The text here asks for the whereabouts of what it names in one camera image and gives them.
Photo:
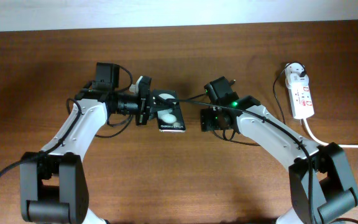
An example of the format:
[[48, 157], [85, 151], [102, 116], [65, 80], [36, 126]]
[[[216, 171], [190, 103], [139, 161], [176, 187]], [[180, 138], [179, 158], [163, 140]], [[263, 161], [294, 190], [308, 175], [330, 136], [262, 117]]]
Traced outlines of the black smartphone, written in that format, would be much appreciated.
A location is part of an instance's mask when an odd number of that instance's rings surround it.
[[[177, 93], [173, 90], [154, 90], [152, 95], [173, 95], [177, 99]], [[186, 131], [180, 105], [176, 109], [158, 111], [153, 114], [157, 117], [158, 128], [161, 132], [184, 133]]]

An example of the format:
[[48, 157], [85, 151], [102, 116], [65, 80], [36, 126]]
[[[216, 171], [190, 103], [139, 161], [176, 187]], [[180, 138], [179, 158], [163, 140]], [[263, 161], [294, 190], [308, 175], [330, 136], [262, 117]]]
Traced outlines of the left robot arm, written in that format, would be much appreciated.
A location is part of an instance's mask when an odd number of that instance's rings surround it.
[[20, 166], [21, 215], [32, 223], [107, 223], [89, 208], [83, 159], [97, 132], [112, 114], [138, 125], [174, 110], [172, 90], [150, 90], [150, 77], [119, 89], [123, 67], [98, 62], [96, 78], [75, 95], [73, 108], [54, 138], [39, 152], [27, 152]]

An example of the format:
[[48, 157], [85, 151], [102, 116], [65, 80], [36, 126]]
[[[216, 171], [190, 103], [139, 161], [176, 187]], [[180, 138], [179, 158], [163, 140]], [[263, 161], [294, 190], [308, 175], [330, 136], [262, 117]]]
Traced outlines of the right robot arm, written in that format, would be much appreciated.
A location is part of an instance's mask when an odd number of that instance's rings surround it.
[[231, 130], [265, 149], [288, 171], [291, 208], [275, 223], [331, 223], [358, 206], [358, 186], [346, 153], [332, 142], [304, 138], [252, 96], [239, 98], [220, 77], [204, 86], [210, 99], [202, 109], [202, 131]]

